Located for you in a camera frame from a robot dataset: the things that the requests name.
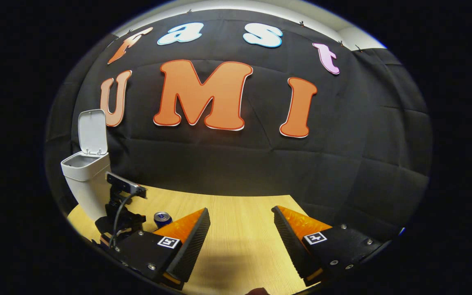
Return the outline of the black backdrop cloth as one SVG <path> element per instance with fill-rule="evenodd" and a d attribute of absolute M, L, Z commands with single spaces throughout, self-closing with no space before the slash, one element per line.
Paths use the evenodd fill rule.
<path fill-rule="evenodd" d="M 109 95 L 113 172 L 180 192 L 290 195 L 309 215 L 375 239 L 401 233 L 429 182 L 433 135 L 418 86 L 388 49 L 272 14 L 209 9 L 108 35 L 60 87 L 45 168 L 64 211 L 61 161 L 77 118 Z"/>

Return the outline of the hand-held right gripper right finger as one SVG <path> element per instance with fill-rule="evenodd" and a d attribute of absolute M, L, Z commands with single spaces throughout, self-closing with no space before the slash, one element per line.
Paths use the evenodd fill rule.
<path fill-rule="evenodd" d="M 307 287 L 352 273 L 385 248 L 383 242 L 348 224 L 331 226 L 284 206 L 271 211 L 291 262 Z"/>

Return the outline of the wooden desktop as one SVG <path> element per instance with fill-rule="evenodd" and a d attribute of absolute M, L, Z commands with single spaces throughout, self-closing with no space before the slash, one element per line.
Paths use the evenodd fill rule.
<path fill-rule="evenodd" d="M 134 197 L 126 207 L 146 216 L 146 231 L 156 229 L 158 211 L 176 221 L 208 209 L 211 225 L 183 294 L 244 295 L 263 287 L 270 295 L 293 295 L 306 286 L 274 225 L 277 205 L 305 213 L 290 195 L 204 195 L 150 186 L 146 198 Z"/>

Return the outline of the blue pop can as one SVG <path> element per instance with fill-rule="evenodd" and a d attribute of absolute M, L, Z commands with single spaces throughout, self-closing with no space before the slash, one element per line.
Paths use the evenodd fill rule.
<path fill-rule="evenodd" d="M 171 224 L 173 222 L 172 217 L 169 213 L 165 211 L 158 211 L 153 216 L 154 223 L 157 226 L 157 229 L 161 229 L 164 226 Z"/>

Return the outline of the white desktop garbage bin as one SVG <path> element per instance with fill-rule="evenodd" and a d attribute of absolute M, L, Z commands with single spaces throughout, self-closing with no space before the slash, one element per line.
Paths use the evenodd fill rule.
<path fill-rule="evenodd" d="M 110 184 L 105 112 L 94 109 L 81 112 L 77 120 L 80 151 L 61 161 L 67 184 L 84 213 L 92 221 L 106 216 Z"/>

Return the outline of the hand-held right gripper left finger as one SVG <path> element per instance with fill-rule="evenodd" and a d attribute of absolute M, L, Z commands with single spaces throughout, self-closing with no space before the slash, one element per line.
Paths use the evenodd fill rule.
<path fill-rule="evenodd" d="M 191 213 L 154 232 L 131 230 L 111 246 L 104 235 L 104 253 L 139 276 L 182 290 L 189 282 L 210 228 L 207 208 Z"/>

